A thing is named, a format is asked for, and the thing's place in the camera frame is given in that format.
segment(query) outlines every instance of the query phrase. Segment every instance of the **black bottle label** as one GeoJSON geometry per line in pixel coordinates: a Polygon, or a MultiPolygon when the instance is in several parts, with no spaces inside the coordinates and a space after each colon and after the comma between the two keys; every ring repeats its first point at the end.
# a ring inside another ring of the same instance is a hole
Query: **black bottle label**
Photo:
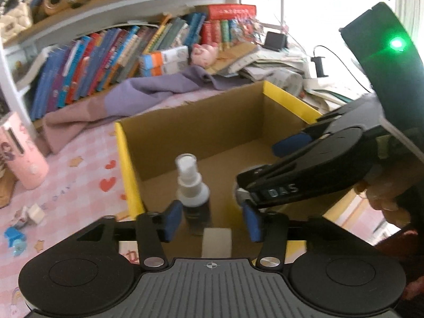
{"type": "Polygon", "coordinates": [[[203,235],[203,230],[211,226],[209,200],[198,207],[183,206],[184,216],[193,235],[203,235]]]}

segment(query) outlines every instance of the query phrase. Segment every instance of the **bottle cap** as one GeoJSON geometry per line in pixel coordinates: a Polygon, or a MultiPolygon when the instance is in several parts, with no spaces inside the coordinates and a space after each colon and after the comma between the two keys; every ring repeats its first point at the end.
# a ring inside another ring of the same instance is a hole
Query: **bottle cap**
{"type": "Polygon", "coordinates": [[[197,159],[192,154],[182,154],[175,159],[178,177],[183,185],[193,185],[199,177],[197,159]]]}

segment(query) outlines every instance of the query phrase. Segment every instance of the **pink pig figurine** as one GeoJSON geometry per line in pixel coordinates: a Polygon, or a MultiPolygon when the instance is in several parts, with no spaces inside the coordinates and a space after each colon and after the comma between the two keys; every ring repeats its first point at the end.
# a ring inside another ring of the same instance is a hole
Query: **pink pig figurine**
{"type": "Polygon", "coordinates": [[[191,63],[207,68],[213,65],[218,58],[218,44],[194,44],[191,52],[191,63]]]}

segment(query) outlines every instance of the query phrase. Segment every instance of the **green led indicator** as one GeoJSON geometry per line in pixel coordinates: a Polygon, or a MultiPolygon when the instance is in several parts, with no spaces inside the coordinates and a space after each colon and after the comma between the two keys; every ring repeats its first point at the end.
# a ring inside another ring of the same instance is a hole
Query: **green led indicator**
{"type": "Polygon", "coordinates": [[[395,37],[390,41],[390,48],[396,51],[404,51],[406,42],[402,37],[395,37]]]}

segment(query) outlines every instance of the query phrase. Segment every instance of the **red heart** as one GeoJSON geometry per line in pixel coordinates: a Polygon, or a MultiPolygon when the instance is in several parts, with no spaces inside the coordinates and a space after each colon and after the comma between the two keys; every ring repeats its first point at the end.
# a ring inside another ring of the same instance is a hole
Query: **red heart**
{"type": "Polygon", "coordinates": [[[111,160],[109,164],[107,164],[105,166],[106,170],[110,170],[116,167],[116,161],[115,160],[111,160]]]}
{"type": "Polygon", "coordinates": [[[115,183],[116,183],[116,177],[111,177],[109,180],[103,178],[100,181],[100,189],[102,189],[104,192],[108,192],[110,189],[112,189],[115,183]]]}

